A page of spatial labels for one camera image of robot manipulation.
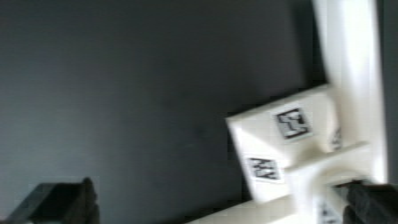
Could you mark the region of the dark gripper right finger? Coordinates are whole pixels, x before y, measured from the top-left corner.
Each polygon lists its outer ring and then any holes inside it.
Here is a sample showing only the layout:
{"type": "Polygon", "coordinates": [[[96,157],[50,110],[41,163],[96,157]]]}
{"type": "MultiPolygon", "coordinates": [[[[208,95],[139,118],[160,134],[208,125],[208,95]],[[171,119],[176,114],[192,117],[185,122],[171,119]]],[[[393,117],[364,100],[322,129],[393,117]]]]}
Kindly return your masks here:
{"type": "Polygon", "coordinates": [[[354,180],[334,189],[347,202],[343,224],[398,224],[398,184],[354,180]]]}

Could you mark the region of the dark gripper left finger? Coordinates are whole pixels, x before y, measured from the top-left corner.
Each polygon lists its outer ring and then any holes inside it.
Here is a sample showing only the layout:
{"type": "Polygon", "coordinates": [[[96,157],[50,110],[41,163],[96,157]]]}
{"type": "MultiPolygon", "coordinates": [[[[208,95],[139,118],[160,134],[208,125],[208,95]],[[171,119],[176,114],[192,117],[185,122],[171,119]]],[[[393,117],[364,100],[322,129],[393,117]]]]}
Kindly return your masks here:
{"type": "Polygon", "coordinates": [[[75,183],[41,183],[0,224],[100,224],[91,178],[75,183]]]}

